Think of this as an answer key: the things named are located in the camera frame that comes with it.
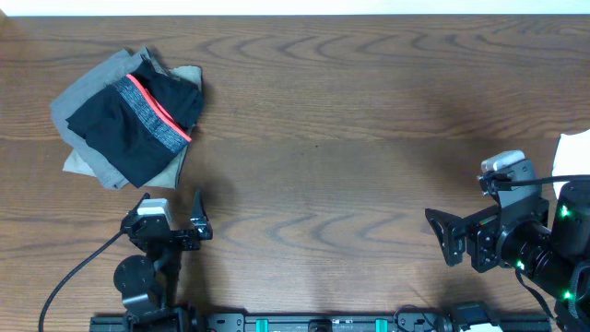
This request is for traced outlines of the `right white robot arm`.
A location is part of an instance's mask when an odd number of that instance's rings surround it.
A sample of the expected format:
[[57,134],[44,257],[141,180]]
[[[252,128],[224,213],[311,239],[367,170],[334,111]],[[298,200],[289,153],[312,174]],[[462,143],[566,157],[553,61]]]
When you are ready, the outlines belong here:
[[571,181],[560,190],[552,227],[549,202],[540,196],[509,207],[487,207],[468,217],[427,208],[445,263],[456,266],[463,255],[479,273],[495,267],[515,271],[555,299],[550,310],[536,290],[543,311],[563,331],[589,329],[589,183]]

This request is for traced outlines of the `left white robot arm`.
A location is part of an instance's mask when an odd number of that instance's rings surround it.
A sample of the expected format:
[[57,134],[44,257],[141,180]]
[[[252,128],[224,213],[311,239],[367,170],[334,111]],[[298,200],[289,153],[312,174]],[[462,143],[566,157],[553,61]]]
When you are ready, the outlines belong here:
[[197,251],[213,238],[202,194],[195,192],[190,227],[171,228],[172,215],[165,198],[142,196],[121,223],[121,231],[142,251],[123,260],[113,283],[122,295],[127,331],[202,331],[196,309],[176,303],[183,253]]

